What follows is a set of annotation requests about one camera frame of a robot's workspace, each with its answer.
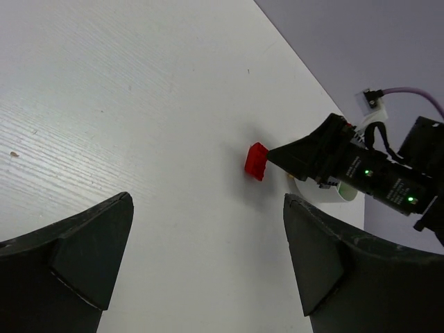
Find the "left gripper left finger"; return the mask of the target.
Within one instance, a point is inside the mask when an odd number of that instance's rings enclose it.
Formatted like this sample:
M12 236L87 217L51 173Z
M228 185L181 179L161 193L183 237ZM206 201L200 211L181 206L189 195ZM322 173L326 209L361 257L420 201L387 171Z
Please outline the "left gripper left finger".
M2 332L96 332L133 222L121 192L84 212L1 242Z

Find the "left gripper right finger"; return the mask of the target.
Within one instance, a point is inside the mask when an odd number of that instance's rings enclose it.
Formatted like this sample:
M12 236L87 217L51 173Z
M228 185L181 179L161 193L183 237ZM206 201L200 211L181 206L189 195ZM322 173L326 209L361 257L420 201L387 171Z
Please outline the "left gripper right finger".
M295 194L283 220L313 331L443 331L442 255L380 239Z

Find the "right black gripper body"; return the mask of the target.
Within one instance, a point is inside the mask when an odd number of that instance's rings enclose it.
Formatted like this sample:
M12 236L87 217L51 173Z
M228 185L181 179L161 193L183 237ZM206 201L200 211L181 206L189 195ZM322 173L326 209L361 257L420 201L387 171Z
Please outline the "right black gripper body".
M394 163L380 151L351 142L323 148L322 168L356 190L403 214L424 214L438 195L434 181L419 171Z

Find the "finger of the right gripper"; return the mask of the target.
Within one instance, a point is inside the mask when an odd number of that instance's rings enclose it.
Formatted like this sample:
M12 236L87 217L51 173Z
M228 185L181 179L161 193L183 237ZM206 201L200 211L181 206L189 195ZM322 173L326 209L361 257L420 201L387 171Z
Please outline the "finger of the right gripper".
M298 180L327 182L338 175L340 157L350 143L350 124L330 114L311 134L271 149L267 160Z

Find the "red square lego brick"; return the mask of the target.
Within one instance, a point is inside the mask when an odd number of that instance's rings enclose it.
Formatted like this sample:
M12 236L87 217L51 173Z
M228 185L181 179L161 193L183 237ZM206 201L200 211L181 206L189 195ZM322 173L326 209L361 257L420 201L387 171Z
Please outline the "red square lego brick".
M268 149L259 142L253 144L246 157L244 171L254 179L262 181L266 170Z

